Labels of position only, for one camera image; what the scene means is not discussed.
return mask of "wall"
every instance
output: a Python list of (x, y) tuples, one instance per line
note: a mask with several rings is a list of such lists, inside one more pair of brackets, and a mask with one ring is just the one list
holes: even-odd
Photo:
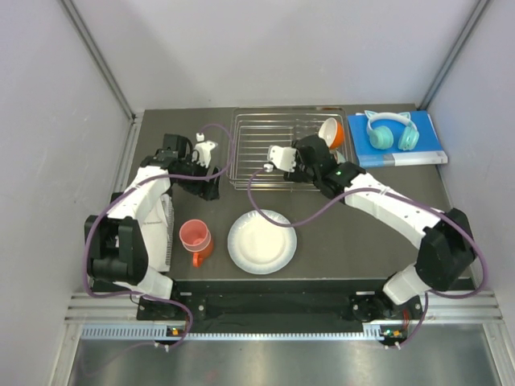
[(0, 374), (44, 384), (128, 121), (55, 0), (0, 13)]
[(75, 0), (138, 111), (419, 102), (472, 0)]
[(515, 338), (513, 16), (515, 2), (492, 2), (430, 111), (450, 155), (442, 167), (448, 193), (470, 217)]

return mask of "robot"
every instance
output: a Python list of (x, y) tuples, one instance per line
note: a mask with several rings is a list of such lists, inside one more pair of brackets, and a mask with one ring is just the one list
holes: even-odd
[[(219, 199), (219, 178), (208, 181), (162, 178), (138, 184), (157, 175), (208, 176), (211, 152), (216, 147), (215, 142), (205, 141), (201, 134), (197, 134), (195, 146), (185, 137), (165, 136), (163, 147), (143, 160), (127, 188), (138, 189), (100, 222), (89, 251), (90, 277), (156, 298), (180, 300), (176, 283), (161, 274), (170, 269), (171, 188), (176, 184), (202, 199)], [(312, 183), (329, 199), (362, 187), (377, 188), (379, 194), (356, 193), (341, 203), (365, 211), (397, 230), (418, 250), (416, 262), (394, 273), (380, 289), (349, 299), (357, 321), (393, 317), (419, 294), (449, 290), (476, 259), (472, 246), (454, 228), (435, 214), (392, 199), (388, 194), (399, 194), (358, 165), (337, 162), (325, 141), (316, 134), (293, 141), (287, 147), (271, 146), (264, 169), (282, 170), (286, 181)], [(462, 211), (453, 208), (444, 214), (472, 237), (468, 218)], [(86, 235), (96, 218), (87, 219)]]

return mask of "white plate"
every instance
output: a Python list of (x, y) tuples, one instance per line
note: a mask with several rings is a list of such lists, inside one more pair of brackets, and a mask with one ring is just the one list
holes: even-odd
[[(276, 211), (263, 211), (272, 220), (290, 224)], [(257, 211), (241, 216), (231, 227), (227, 248), (234, 263), (248, 273), (266, 275), (288, 264), (297, 249), (293, 228), (281, 228), (269, 223)]]

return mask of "cat ear headphones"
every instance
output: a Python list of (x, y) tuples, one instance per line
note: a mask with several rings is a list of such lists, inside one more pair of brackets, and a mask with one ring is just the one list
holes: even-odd
[(374, 111), (365, 110), (365, 115), (369, 119), (367, 123), (367, 134), (369, 135), (370, 145), (379, 150), (386, 150), (393, 145), (393, 134), (387, 126), (379, 126), (372, 128), (372, 123), (380, 119), (389, 119), (402, 123), (405, 126), (401, 137), (399, 138), (399, 150), (413, 150), (417, 145), (420, 134), (417, 126), (411, 121), (410, 113), (375, 113)]

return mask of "metal wire rack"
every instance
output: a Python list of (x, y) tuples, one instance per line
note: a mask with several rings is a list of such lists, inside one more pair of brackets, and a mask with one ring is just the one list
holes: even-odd
[[(237, 190), (247, 188), (252, 173), (266, 163), (272, 145), (288, 146), (292, 141), (318, 133), (320, 126), (333, 117), (342, 124), (345, 141), (338, 149), (348, 161), (355, 162), (352, 140), (345, 111), (334, 107), (235, 109), (231, 131), (236, 141), (236, 157), (228, 171), (229, 181)], [(283, 173), (275, 170), (257, 175), (256, 190), (311, 191), (310, 184), (284, 181)]]

